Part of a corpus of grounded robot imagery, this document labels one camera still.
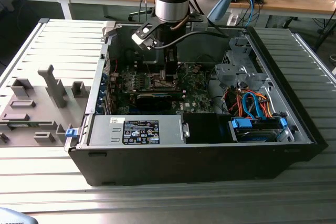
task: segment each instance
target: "red cable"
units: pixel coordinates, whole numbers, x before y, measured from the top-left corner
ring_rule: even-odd
[[[117,66],[118,66],[118,61],[116,60],[115,62],[116,62],[116,63],[115,63],[115,69],[114,69],[114,72],[113,72],[113,73],[115,73],[115,72],[117,71]]]

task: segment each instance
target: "motherboard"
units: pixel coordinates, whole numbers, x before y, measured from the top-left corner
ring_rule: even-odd
[[[112,114],[182,114],[213,112],[207,91],[207,74],[201,65],[180,64],[174,80],[162,72],[138,71],[126,66],[111,74],[108,89],[114,105]]]

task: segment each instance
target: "power supply label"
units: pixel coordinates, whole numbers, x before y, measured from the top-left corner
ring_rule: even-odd
[[[124,121],[123,144],[159,144],[159,121]]]

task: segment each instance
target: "floor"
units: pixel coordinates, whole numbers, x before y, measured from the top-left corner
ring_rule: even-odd
[[[0,73],[6,68],[21,44],[35,27],[40,17],[63,18],[61,7],[57,3],[13,1],[15,10],[0,12]],[[106,15],[119,21],[127,21],[128,13],[136,12],[137,7],[107,6],[105,11],[102,6],[74,4],[73,11],[76,19],[82,20],[107,20]],[[281,25],[284,17],[272,17],[268,21],[268,27]],[[292,31],[298,32],[309,44],[314,45],[319,34],[320,27],[311,18],[299,18],[293,20],[289,26]],[[332,35],[322,44],[318,55],[327,67],[332,70],[334,65],[329,61],[331,54],[336,54],[336,35]]]

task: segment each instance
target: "white label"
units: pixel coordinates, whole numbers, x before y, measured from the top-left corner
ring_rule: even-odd
[[[124,123],[125,118],[111,118],[110,123]]]

